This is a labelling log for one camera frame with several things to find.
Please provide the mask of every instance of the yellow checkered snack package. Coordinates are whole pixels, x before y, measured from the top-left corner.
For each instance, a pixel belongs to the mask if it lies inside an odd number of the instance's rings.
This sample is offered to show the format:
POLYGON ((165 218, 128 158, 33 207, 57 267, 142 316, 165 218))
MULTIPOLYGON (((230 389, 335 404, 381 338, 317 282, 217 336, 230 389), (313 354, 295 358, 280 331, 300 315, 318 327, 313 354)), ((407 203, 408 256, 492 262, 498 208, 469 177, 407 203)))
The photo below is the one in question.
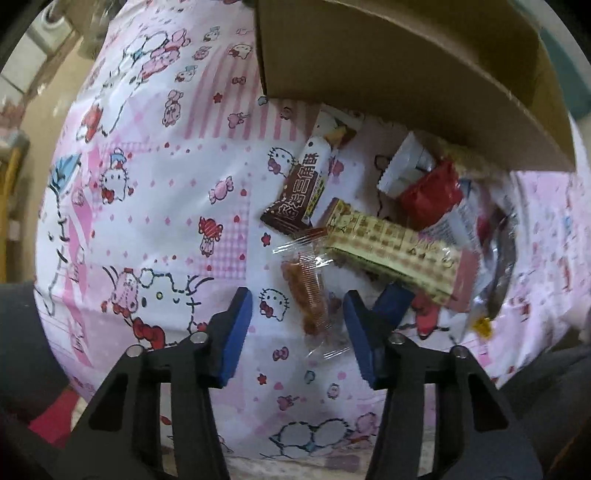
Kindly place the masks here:
POLYGON ((456 312, 470 309, 478 256, 433 241, 333 199, 324 214, 329 254, 352 260, 365 270, 416 286, 436 303, 456 312))

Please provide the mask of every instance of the brown snack wrapper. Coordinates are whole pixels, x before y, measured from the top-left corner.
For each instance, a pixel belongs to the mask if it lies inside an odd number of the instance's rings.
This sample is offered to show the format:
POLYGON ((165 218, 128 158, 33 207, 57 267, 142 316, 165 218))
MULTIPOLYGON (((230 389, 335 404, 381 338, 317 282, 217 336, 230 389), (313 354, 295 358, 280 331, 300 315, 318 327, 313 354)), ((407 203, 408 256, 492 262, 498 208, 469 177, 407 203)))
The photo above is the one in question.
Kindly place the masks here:
POLYGON ((321 268, 331 262, 320 253, 326 230, 312 229, 307 235, 273 250, 283 257, 281 272, 291 295, 304 314, 306 335, 318 335, 329 327, 328 301, 321 268))
POLYGON ((323 219, 329 255, 344 255, 366 270, 414 285, 456 312, 469 310, 478 271, 474 252, 357 212, 340 199, 333 199, 323 219))
POLYGON ((310 218, 328 179, 331 159, 360 127, 360 120, 323 105, 312 136, 285 180, 279 198, 263 212, 261 220, 286 235, 310 228, 310 218))

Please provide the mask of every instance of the hello kitty tablecloth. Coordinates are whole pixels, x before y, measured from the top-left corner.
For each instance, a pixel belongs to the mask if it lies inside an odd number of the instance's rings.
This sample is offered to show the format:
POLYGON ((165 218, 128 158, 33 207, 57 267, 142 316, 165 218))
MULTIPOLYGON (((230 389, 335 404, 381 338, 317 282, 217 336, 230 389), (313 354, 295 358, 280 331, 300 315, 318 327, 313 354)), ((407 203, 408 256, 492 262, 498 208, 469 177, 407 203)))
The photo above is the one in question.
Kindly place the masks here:
MULTIPOLYGON (((385 393, 369 389, 351 352, 306 358, 301 313, 272 254, 287 238, 259 220, 318 107, 263 96, 254 47, 253 12, 236 0, 128 1, 56 147, 38 223, 37 306, 88 400, 129 345, 174 345, 247 286, 257 300, 238 371, 211 392, 225 452, 355 455, 375 440, 385 393)), ((392 155, 405 135, 365 118, 333 162, 317 212, 339 196, 386 216, 376 189, 385 166, 374 158, 392 155)), ((591 176, 574 124, 573 135, 578 175, 507 178, 519 260, 492 339, 462 337, 465 317, 449 312, 426 339, 415 312, 403 321, 422 346, 468 346, 498 385, 560 339, 561 316, 589 291, 591 176)), ((370 306, 383 287, 345 269, 327 286, 335 310, 349 289, 370 306)), ((165 408, 166 442, 174 419, 165 408)))

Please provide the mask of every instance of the red star print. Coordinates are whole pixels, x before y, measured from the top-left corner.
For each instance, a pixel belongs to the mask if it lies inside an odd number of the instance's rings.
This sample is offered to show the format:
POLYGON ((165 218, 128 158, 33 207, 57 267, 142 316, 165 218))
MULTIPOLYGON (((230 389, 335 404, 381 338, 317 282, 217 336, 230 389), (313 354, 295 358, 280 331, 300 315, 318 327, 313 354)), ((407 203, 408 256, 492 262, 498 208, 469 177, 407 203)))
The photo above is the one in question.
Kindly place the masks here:
POLYGON ((265 235, 261 237, 261 242, 263 247, 268 247, 271 244, 271 236, 265 232, 265 235))

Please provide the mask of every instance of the hello kitty print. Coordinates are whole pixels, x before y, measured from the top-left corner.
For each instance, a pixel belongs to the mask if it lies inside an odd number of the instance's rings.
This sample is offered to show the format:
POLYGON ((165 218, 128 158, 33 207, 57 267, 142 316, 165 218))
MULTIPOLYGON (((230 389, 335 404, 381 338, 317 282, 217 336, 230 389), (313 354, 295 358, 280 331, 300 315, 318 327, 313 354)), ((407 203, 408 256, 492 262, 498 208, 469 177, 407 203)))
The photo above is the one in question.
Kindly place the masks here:
MULTIPOLYGON (((353 355, 309 355, 301 311, 272 254, 287 238, 259 220, 318 106, 264 96, 255 45, 253 12, 239 1, 126 3, 56 146, 38 221, 35 299, 56 358, 89 400, 129 345, 168 348, 205 331, 236 288, 248 287, 256 301, 236 376, 211 392, 224 452, 359 465, 375 443, 385 393, 369 389, 353 355)), ((339 196, 392 215, 375 186, 406 133, 367 116, 331 162, 316 211, 339 196)), ((523 260, 490 339, 462 337, 465 318, 432 312, 421 299, 401 324, 405 334, 428 348, 466 345, 498 385, 555 343, 566 330, 558 314, 590 287, 589 178, 580 167, 579 175, 507 179, 523 260)), ((384 287, 345 268, 325 282, 336 317, 348 290, 370 306, 384 287)), ((173 424, 161 412, 170 446, 173 424)))

